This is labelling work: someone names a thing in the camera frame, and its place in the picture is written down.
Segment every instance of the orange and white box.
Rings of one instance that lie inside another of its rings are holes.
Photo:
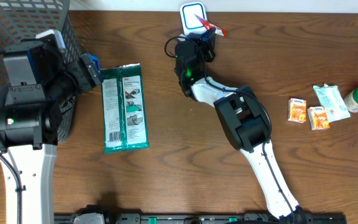
[[[299,123],[306,121],[306,100],[296,98],[288,100],[288,120]]]
[[[309,107],[308,114],[312,130],[324,130],[329,128],[329,122],[325,107]]]

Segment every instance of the red packet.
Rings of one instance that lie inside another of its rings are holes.
[[[214,24],[208,22],[207,20],[201,18],[200,16],[197,16],[196,14],[194,14],[194,15],[195,15],[195,16],[197,17],[197,19],[203,24],[203,26],[205,27],[206,30],[210,30],[210,29],[212,29],[213,27],[215,27],[215,28],[216,28],[215,34],[222,35],[222,36],[226,37],[226,30],[217,27],[216,25],[214,25]]]

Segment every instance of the basket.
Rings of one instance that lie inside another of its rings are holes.
[[[0,1],[0,51],[5,46],[17,44],[21,39],[34,38],[35,35],[56,29],[62,33],[67,50],[63,56],[65,63],[78,59],[81,49],[78,45],[73,27],[67,16],[70,0],[10,0]],[[9,86],[9,79],[0,55],[0,107],[4,106],[4,98]],[[61,111],[75,106],[69,103]],[[58,140],[68,137],[74,110],[63,115],[58,130]]]

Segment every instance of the barcode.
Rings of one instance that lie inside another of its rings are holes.
[[[119,131],[115,131],[109,134],[109,142],[120,141],[120,140],[121,140],[121,135]]]

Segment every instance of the brown wood surface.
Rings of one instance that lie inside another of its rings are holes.
[[[358,223],[358,113],[312,131],[287,121],[294,96],[319,105],[313,85],[358,86],[358,15],[209,13],[217,81],[250,85],[273,123],[273,148],[291,192],[312,212]],[[55,212],[98,203],[113,211],[243,213],[267,210],[244,156],[227,142],[216,112],[183,96],[163,45],[181,34],[177,12],[70,12],[82,47],[103,68],[141,63],[150,148],[104,154],[101,89],[80,96],[71,136],[59,145]],[[0,223],[5,215],[0,165]]]

